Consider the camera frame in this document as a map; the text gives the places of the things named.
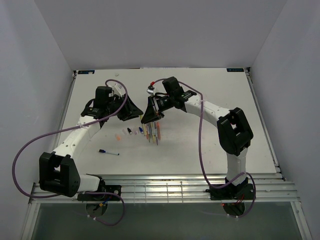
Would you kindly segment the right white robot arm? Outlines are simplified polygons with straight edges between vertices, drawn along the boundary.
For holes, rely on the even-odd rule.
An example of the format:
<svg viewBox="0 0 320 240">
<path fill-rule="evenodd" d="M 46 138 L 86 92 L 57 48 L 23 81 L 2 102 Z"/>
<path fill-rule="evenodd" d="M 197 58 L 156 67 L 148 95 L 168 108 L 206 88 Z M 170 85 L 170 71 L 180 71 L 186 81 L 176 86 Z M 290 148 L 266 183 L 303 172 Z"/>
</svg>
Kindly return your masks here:
<svg viewBox="0 0 320 240">
<path fill-rule="evenodd" d="M 205 181 L 208 183 L 207 192 L 213 199 L 237 199 L 243 195 L 249 185 L 249 174 L 246 171 L 248 148 L 253 139 L 253 131 L 249 125 L 244 111 L 236 107 L 227 109 L 205 101 L 203 94 L 189 87 L 183 89 L 183 82 L 176 77 L 163 78 L 160 80 L 165 93 L 155 90 L 155 82 L 148 88 L 149 93 L 147 108 L 141 119 L 142 124 L 162 119 L 164 112 L 176 108 L 187 114 L 199 117 L 198 128 L 198 154 L 200 167 Z M 227 157 L 227 174 L 224 184 L 211 184 L 205 172 L 202 160 L 202 127 L 207 121 L 216 127 L 218 140 Z"/>
</svg>

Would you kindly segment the blue capped white pen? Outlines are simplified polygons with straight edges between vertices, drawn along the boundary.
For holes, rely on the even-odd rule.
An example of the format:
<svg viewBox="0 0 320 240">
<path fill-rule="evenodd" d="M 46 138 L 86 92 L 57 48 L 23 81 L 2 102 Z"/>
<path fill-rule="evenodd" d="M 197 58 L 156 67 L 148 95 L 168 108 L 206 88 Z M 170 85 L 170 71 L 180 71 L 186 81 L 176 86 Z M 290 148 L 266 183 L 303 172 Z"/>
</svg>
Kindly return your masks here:
<svg viewBox="0 0 320 240">
<path fill-rule="evenodd" d="M 144 136 L 146 136 L 146 130 L 145 130 L 145 126 L 143 124 L 142 124 L 142 130 L 143 130 Z"/>
</svg>

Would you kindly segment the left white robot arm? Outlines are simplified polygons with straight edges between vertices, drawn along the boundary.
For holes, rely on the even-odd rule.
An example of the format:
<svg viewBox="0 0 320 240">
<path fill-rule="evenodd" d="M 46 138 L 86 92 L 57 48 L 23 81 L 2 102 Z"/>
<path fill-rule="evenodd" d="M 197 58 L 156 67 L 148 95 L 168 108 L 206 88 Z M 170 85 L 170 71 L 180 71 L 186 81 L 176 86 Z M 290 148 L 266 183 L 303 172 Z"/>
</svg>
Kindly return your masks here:
<svg viewBox="0 0 320 240">
<path fill-rule="evenodd" d="M 95 200 L 102 199 L 106 195 L 102 178 L 93 174 L 80 174 L 77 158 L 110 117 L 116 116 L 121 121 L 128 121 L 142 114 L 121 83 L 98 86 L 95 97 L 85 105 L 77 125 L 69 135 L 51 153 L 44 152 L 40 156 L 40 188 L 66 197 L 88 192 Z"/>
</svg>

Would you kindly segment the grey silver pen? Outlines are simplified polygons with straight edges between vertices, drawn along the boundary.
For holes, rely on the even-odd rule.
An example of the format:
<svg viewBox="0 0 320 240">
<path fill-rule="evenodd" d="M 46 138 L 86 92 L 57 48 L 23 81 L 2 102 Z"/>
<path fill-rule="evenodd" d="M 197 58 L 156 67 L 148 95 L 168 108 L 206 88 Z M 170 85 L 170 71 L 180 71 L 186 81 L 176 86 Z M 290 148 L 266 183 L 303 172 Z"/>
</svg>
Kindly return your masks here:
<svg viewBox="0 0 320 240">
<path fill-rule="evenodd" d="M 148 124 L 146 125 L 146 127 L 147 127 L 149 142 L 152 142 L 152 141 L 153 141 L 152 126 L 151 126 L 150 123 L 148 123 Z"/>
</svg>

